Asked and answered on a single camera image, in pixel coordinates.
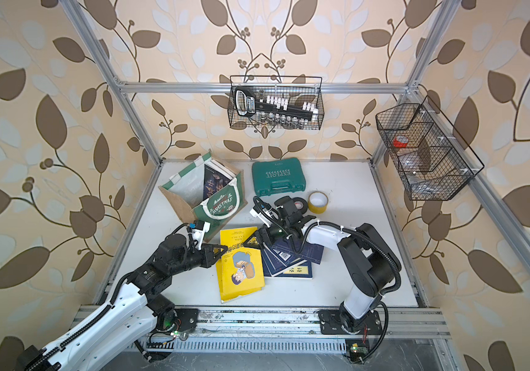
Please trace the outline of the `yellow cartoon book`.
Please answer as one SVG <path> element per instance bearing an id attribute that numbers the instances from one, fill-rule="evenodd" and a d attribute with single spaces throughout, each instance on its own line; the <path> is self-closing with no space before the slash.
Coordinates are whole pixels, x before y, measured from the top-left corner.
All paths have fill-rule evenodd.
<path id="1" fill-rule="evenodd" d="M 265 286 L 261 250 L 243 247 L 257 227 L 220 231 L 220 243 L 229 248 L 216 263 L 222 303 L 260 291 Z"/>

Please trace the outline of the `dark purple illustrated book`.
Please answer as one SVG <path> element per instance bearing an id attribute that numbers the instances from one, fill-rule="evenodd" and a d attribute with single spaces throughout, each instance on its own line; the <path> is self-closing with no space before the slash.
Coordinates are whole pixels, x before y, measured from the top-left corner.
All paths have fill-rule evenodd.
<path id="1" fill-rule="evenodd" d="M 230 182 L 231 180 L 221 177 L 208 165 L 205 165 L 203 199 L 209 199 L 210 197 L 214 196 Z"/>

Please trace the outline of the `tan book black cover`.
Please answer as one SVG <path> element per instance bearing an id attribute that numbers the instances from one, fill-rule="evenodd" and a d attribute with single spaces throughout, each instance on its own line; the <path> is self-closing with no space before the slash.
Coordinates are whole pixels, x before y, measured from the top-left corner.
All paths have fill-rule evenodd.
<path id="1" fill-rule="evenodd" d="M 228 168 L 226 165 L 224 165 L 217 159 L 211 158 L 208 163 L 208 166 L 216 173 L 218 173 L 221 177 L 226 178 L 228 180 L 235 179 L 236 177 L 236 173 L 233 170 Z"/>

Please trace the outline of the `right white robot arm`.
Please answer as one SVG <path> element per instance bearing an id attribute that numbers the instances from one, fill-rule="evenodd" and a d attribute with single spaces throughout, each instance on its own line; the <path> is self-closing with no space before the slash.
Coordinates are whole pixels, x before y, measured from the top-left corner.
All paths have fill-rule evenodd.
<path id="1" fill-rule="evenodd" d="M 307 214 L 305 201 L 284 196 L 274 205 L 254 196 L 251 215 L 263 221 L 262 227 L 245 242 L 259 250 L 282 250 L 295 255 L 308 247 L 336 250 L 353 283 L 347 298 L 339 305 L 336 321 L 342 332 L 359 334 L 366 321 L 381 306 L 384 296 L 400 289 L 402 265 L 388 244 L 371 224 L 343 227 Z"/>

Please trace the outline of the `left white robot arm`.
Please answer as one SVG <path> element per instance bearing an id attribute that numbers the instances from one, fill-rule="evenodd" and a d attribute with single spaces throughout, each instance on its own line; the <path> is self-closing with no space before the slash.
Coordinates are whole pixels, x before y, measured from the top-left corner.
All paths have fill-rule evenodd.
<path id="1" fill-rule="evenodd" d="M 125 274 L 113 294 L 77 326 L 42 349 L 20 354 L 16 370 L 98 370 L 151 332 L 178 338 L 187 321 L 163 292 L 175 275 L 214 266 L 225 245 L 201 247 L 190 234 L 172 233 L 140 267 Z"/>

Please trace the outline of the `top navy blue book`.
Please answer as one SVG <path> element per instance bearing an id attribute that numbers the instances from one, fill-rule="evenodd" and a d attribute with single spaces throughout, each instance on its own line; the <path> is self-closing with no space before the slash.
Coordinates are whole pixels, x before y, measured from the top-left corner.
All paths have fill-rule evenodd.
<path id="1" fill-rule="evenodd" d="M 280 238 L 273 244 L 274 250 L 294 254 L 314 264 L 320 264 L 324 255 L 324 247 L 320 244 L 304 243 L 293 237 L 292 239 Z"/>

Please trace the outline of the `navy blue book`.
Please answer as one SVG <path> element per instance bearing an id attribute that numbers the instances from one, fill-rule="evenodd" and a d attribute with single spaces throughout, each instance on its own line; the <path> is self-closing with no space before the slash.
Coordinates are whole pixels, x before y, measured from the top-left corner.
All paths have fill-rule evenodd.
<path id="1" fill-rule="evenodd" d="M 320 244 L 304 243 L 293 237 L 292 239 L 280 238 L 273 244 L 274 250 L 294 254 L 314 264 L 320 264 L 324 255 L 324 247 Z"/>
<path id="2" fill-rule="evenodd" d="M 295 254 L 265 247 L 261 255 L 266 278 L 313 278 L 311 262 Z"/>

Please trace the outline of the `bottom navy blue book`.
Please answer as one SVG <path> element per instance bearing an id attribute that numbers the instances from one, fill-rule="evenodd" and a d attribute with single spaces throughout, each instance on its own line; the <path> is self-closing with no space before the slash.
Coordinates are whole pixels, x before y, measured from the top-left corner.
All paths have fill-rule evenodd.
<path id="1" fill-rule="evenodd" d="M 313 278 L 311 262 L 295 254 L 265 247 L 261 255 L 266 278 Z"/>

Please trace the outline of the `black tape roll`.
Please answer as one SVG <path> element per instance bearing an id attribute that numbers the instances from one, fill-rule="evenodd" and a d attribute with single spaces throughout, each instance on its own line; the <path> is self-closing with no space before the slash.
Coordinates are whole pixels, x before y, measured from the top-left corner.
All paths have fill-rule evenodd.
<path id="1" fill-rule="evenodd" d="M 301 212 L 302 214 L 305 214 L 308 211 L 308 203 L 305 199 L 300 197 L 295 197 L 292 199 L 296 209 Z"/>

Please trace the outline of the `yellow tape roll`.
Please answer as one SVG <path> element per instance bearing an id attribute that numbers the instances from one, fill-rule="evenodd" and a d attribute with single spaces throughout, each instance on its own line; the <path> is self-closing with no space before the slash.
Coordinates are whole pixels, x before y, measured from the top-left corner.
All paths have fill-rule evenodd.
<path id="1" fill-rule="evenodd" d="M 328 208 L 329 198 L 321 192 L 315 191 L 308 196 L 307 204 L 311 213 L 322 214 Z"/>

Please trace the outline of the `green plastic tool case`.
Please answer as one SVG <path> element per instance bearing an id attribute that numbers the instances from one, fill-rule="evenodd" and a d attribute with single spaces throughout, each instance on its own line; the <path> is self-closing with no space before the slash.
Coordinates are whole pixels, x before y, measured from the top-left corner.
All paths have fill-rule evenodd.
<path id="1" fill-rule="evenodd" d="M 296 193 L 306 190 L 307 181 L 299 159 L 281 159 L 252 164 L 252 180 L 257 196 Z"/>

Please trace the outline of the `black socket set holder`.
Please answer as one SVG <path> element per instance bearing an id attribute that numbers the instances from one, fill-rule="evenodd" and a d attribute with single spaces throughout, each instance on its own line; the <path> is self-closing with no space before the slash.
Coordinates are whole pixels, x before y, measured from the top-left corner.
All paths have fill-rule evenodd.
<path id="1" fill-rule="evenodd" d="M 317 122 L 320 109 L 314 102 L 316 96 L 299 94 L 294 100 L 282 95 L 266 95 L 265 91 L 256 93 L 245 87 L 232 88 L 232 111 L 240 117 L 281 122 Z"/>

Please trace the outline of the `red tape roll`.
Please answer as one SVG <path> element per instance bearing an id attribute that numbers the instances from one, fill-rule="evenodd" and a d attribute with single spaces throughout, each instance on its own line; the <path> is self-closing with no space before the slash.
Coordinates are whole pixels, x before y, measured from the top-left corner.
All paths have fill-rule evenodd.
<path id="1" fill-rule="evenodd" d="M 393 138 L 392 145 L 394 148 L 406 148 L 409 144 L 409 138 L 406 135 L 398 134 Z"/>

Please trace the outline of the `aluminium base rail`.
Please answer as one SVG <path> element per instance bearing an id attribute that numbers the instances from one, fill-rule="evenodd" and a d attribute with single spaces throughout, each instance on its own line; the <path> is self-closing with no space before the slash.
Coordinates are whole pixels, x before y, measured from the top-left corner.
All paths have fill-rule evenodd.
<path id="1" fill-rule="evenodd" d="M 382 326 L 384 340 L 413 340 L 431 345 L 451 338 L 438 309 L 392 308 L 385 317 L 378 310 L 364 331 L 344 332 L 327 309 L 309 307 L 204 306 L 177 309 L 183 337 L 145 335 L 140 339 L 150 352 L 246 352 L 344 354 L 355 343 L 373 346 Z"/>

